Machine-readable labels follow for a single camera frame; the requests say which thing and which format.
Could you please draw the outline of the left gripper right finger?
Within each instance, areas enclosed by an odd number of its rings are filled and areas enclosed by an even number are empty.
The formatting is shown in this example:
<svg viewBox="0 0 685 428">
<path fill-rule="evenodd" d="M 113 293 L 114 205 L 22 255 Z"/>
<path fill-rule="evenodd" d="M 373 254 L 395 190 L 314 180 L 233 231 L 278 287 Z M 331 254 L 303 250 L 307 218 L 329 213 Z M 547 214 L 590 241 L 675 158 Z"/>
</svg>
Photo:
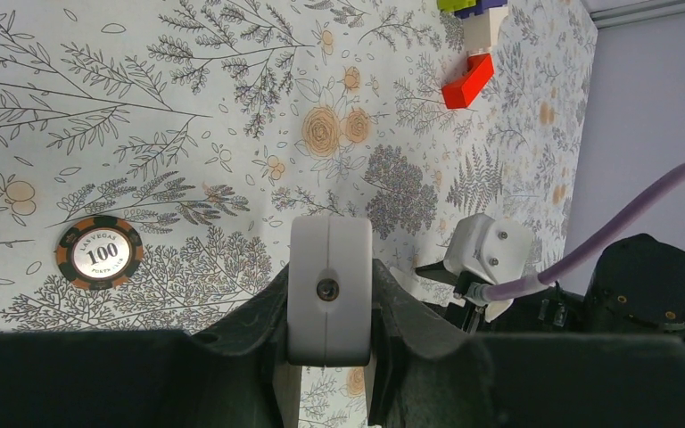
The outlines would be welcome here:
<svg viewBox="0 0 685 428">
<path fill-rule="evenodd" d="M 469 334 L 372 265 L 367 420 L 382 427 L 685 427 L 685 343 Z"/>
</svg>

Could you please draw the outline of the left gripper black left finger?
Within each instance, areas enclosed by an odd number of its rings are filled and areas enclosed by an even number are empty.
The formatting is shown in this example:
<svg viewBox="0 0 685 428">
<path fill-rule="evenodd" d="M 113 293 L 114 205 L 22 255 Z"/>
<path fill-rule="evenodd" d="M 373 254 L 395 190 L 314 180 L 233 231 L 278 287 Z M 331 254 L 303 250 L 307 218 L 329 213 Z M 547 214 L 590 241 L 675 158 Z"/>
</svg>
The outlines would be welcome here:
<svg viewBox="0 0 685 428">
<path fill-rule="evenodd" d="M 286 270 L 199 333 L 0 333 L 0 427 L 278 427 Z"/>
</svg>

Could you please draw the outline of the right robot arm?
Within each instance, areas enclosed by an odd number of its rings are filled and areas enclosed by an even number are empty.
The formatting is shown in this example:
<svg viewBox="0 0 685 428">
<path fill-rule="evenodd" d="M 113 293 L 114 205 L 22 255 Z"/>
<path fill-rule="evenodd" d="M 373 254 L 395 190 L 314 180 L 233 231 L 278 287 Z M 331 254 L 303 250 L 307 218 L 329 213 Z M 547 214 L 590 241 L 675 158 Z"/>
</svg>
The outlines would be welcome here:
<svg viewBox="0 0 685 428">
<path fill-rule="evenodd" d="M 668 334 L 685 342 L 685 251 L 647 234 L 607 246 L 583 296 L 555 284 L 488 325 L 496 333 Z"/>
</svg>

